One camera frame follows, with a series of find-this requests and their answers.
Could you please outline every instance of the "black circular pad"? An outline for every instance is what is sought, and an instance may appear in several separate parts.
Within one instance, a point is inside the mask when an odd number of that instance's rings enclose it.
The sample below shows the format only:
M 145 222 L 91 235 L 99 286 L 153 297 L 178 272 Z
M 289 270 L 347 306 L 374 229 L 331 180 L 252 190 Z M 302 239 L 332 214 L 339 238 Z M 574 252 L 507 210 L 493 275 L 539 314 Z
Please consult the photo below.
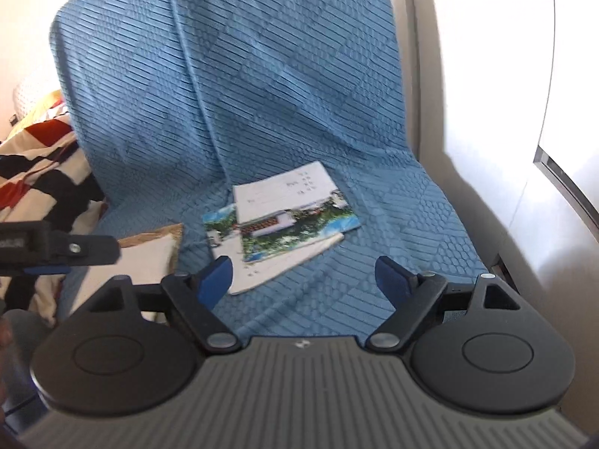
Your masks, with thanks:
M 490 373 L 513 373 L 532 360 L 532 348 L 510 334 L 481 334 L 463 345 L 463 356 L 475 367 Z
M 196 365 L 181 334 L 139 312 L 76 312 L 35 351 L 32 374 L 53 407 L 114 417 L 169 399 Z
M 92 375 L 118 375 L 144 358 L 143 346 L 125 336 L 94 337 L 75 349 L 75 364 Z
M 484 307 L 485 282 L 464 317 L 416 341 L 411 367 L 439 400 L 470 411 L 511 415 L 555 404 L 574 376 L 570 347 L 515 293 L 505 294 L 515 308 Z

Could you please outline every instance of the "white wall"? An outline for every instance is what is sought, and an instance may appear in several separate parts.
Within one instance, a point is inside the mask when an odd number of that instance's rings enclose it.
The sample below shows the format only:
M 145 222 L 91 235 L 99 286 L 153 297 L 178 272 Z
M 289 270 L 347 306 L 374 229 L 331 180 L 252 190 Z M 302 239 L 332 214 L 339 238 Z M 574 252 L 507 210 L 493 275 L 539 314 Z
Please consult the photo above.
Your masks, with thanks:
M 599 0 L 555 0 L 555 51 L 540 145 L 599 208 Z M 562 408 L 599 430 L 599 229 L 557 183 L 529 165 L 501 257 L 522 294 L 576 356 Z
M 420 162 L 490 266 L 540 136 L 553 0 L 415 0 L 415 6 Z
M 54 67 L 48 33 L 67 0 L 0 0 L 0 139 L 14 113 L 13 89 L 39 66 Z

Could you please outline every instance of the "patterned blanket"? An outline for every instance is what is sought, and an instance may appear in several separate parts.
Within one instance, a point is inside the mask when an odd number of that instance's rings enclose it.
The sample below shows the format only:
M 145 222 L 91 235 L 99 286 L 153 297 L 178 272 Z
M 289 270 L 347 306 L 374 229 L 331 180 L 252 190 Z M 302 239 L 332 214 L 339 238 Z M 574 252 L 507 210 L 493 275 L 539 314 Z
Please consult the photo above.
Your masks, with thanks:
M 179 268 L 212 259 L 202 215 L 231 188 L 319 160 L 362 227 L 218 317 L 254 335 L 369 335 L 393 311 L 387 255 L 452 281 L 485 271 L 405 141 L 389 0 L 70 0 L 50 36 L 77 139 L 122 238 L 184 223 Z M 65 280 L 68 315 L 79 287 Z
M 66 106 L 0 145 L 0 222 L 45 220 L 83 235 L 96 226 L 104 193 L 70 126 Z M 29 309 L 52 323 L 63 275 L 0 277 L 6 309 Z

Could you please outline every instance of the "blue blanket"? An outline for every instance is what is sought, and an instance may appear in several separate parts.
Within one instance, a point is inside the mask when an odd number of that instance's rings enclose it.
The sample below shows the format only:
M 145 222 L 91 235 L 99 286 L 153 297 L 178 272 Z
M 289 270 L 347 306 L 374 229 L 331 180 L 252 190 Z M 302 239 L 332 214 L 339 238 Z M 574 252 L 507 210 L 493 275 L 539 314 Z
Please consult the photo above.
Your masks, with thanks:
M 364 338 L 392 311 L 374 282 L 379 255 L 455 281 L 484 271 L 406 145 L 389 0 L 71 0 L 51 41 L 110 200 L 97 233 L 184 222 L 180 268 L 196 271 L 211 260 L 202 214 L 232 201 L 232 185 L 320 160 L 346 195 L 361 228 L 217 305 L 241 337 Z

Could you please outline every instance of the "booklet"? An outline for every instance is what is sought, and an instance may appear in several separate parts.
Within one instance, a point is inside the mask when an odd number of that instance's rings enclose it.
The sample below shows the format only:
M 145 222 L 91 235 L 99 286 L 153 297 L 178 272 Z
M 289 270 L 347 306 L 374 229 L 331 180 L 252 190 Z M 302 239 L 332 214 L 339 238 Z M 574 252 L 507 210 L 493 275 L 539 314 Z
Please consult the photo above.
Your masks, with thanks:
M 233 263 L 233 283 L 229 288 L 229 294 L 239 294 L 257 287 L 315 257 L 343 239 L 343 234 L 338 233 L 324 241 L 292 250 L 276 258 L 248 264 L 243 261 L 241 233 L 237 227 L 234 204 L 229 204 L 214 213 L 205 214 L 202 220 L 214 258 L 228 256 Z
M 233 188 L 243 261 L 331 238 L 360 221 L 320 162 Z

